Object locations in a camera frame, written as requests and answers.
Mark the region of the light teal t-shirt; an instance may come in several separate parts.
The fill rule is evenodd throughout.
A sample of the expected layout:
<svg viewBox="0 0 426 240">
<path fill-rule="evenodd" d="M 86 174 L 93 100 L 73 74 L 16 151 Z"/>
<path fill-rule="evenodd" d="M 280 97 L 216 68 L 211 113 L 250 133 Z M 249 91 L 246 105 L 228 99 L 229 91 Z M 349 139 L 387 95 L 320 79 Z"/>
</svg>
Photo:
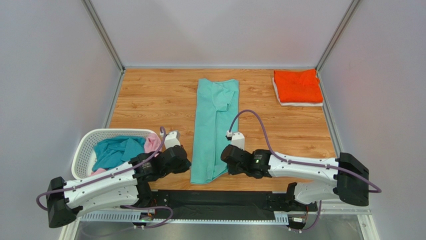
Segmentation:
<svg viewBox="0 0 426 240">
<path fill-rule="evenodd" d="M 208 184 L 228 172 L 221 154 L 226 134 L 239 113 L 239 82 L 198 80 L 190 183 Z"/>
</svg>

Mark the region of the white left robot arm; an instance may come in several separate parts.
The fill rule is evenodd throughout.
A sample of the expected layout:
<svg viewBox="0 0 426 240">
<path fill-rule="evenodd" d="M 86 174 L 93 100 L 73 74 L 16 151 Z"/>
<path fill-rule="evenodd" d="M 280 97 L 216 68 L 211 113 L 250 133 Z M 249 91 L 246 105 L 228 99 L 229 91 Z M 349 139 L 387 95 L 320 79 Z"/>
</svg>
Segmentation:
<svg viewBox="0 0 426 240">
<path fill-rule="evenodd" d="M 60 228 L 90 212 L 154 205 L 150 182 L 188 171 L 191 162 L 180 145 L 165 151 L 141 153 L 106 172 L 78 180 L 56 177 L 46 192 L 48 226 Z"/>
</svg>

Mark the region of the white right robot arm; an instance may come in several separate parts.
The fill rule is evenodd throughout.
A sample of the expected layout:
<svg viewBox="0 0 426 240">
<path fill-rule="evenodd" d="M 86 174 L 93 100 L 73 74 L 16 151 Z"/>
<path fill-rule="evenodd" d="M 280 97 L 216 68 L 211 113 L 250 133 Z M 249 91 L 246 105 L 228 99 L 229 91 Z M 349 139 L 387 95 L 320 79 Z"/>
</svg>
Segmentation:
<svg viewBox="0 0 426 240">
<path fill-rule="evenodd" d="M 322 200 L 367 207 L 369 169 L 352 154 L 342 152 L 338 158 L 306 158 L 257 149 L 252 153 L 229 144 L 220 159 L 231 175 L 245 174 L 255 179 L 291 177 L 309 180 L 292 182 L 287 187 L 288 200 L 308 205 Z"/>
</svg>

